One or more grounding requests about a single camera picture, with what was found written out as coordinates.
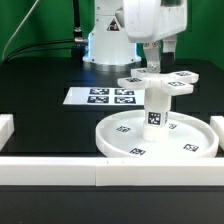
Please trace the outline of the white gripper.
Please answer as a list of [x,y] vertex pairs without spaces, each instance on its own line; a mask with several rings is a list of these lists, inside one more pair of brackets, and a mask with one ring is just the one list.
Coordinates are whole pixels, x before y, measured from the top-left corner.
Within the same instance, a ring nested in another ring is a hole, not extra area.
[[147,70],[149,73],[159,73],[161,61],[158,40],[163,39],[164,53],[175,53],[175,34],[187,27],[187,0],[172,4],[166,4],[165,0],[123,0],[123,10],[129,41],[145,43],[143,51]]

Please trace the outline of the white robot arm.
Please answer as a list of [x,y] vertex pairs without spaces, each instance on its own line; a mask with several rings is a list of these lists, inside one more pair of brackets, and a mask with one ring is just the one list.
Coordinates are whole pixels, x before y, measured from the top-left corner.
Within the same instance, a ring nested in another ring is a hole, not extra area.
[[187,27],[187,0],[94,0],[95,24],[84,66],[126,71],[141,62],[137,44],[163,41],[174,53],[176,35]]

